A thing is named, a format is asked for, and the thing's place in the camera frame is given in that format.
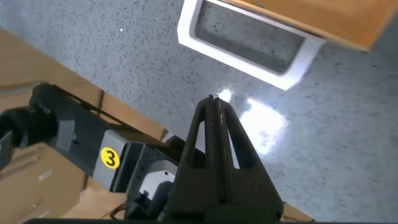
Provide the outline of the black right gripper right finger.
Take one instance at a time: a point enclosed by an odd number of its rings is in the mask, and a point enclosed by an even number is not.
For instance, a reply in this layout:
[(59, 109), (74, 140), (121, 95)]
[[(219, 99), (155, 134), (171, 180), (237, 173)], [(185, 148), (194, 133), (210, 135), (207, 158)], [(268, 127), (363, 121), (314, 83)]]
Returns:
[(282, 200), (232, 106), (215, 99), (220, 202), (233, 218), (280, 218)]

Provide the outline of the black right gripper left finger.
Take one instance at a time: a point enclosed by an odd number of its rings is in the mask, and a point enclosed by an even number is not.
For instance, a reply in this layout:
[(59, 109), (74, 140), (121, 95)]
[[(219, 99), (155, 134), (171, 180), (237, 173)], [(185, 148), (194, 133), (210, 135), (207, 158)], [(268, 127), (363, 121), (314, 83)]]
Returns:
[[(167, 202), (169, 218), (203, 218), (206, 209), (218, 203), (214, 112), (212, 95), (197, 104)], [(196, 149), (201, 123), (205, 126), (204, 153)]]

